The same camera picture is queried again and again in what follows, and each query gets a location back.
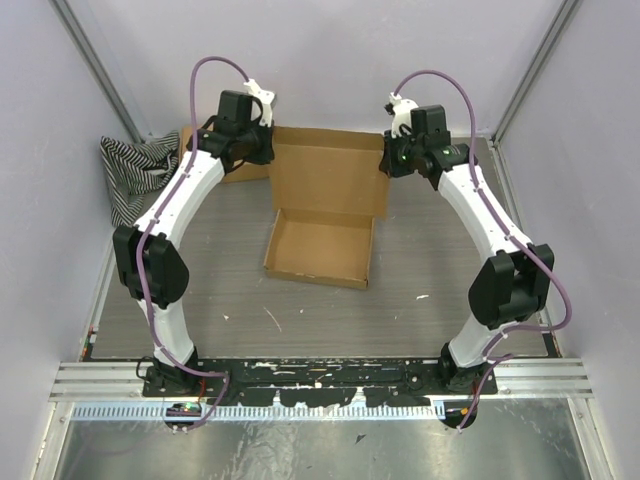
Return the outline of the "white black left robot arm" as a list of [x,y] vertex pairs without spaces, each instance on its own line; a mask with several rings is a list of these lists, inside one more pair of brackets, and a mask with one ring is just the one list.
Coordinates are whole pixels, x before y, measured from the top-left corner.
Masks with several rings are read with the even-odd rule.
[[154,352],[144,380],[153,389],[181,397],[194,394],[206,373],[198,369],[183,307],[190,280],[180,255],[187,227],[205,198],[246,163],[274,158],[274,92],[248,81],[224,90],[218,110],[194,126],[176,173],[149,210],[113,234],[120,283],[143,310]]

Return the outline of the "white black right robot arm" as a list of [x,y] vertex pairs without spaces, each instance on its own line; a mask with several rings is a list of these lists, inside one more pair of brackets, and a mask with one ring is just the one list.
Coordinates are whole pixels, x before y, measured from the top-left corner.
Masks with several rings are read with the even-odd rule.
[[429,181],[453,208],[470,235],[481,268],[469,287],[470,317],[446,343],[438,359],[438,377],[451,394],[479,382],[497,342],[546,304],[546,271],[554,253],[535,245],[511,221],[486,183],[469,145],[455,144],[442,106],[420,107],[393,97],[385,107],[392,117],[384,133],[379,169],[390,178],[413,173]]

